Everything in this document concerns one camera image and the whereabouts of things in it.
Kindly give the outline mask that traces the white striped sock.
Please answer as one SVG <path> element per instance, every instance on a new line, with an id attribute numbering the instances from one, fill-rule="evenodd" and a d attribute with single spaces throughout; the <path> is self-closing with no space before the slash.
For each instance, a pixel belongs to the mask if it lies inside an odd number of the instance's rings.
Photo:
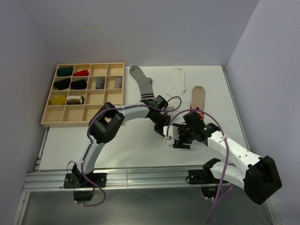
<path id="1" fill-rule="evenodd" d="M 165 144 L 169 147 L 172 147 L 174 143 L 174 140 L 172 138 L 170 139 L 165 139 Z"/>

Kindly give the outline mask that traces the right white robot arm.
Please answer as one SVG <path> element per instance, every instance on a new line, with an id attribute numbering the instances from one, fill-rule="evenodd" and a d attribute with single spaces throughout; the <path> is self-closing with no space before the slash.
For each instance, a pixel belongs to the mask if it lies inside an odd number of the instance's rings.
<path id="1" fill-rule="evenodd" d="M 184 115 L 183 119 L 184 123 L 173 123 L 165 129 L 165 134 L 174 139 L 174 148 L 190 149 L 192 142 L 197 141 L 225 157 L 213 158 L 202 169 L 189 171 L 191 185 L 228 182 L 243 189 L 256 204 L 264 203 L 282 187 L 276 163 L 270 156 L 261 157 L 245 149 L 223 134 L 219 126 L 205 124 L 196 112 Z"/>

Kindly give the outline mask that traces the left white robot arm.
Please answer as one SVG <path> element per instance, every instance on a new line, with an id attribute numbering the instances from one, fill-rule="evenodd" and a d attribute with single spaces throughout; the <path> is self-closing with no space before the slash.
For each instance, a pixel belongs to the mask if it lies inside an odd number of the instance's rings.
<path id="1" fill-rule="evenodd" d="M 80 161 L 72 168 L 75 183 L 80 187 L 91 183 L 91 174 L 101 150 L 116 136 L 124 122 L 148 118 L 154 123 L 154 131 L 163 136 L 164 127 L 171 120 L 165 109 L 167 106 L 168 102 L 161 96 L 144 99 L 134 105 L 115 106 L 110 102 L 105 103 L 89 122 L 89 145 Z"/>

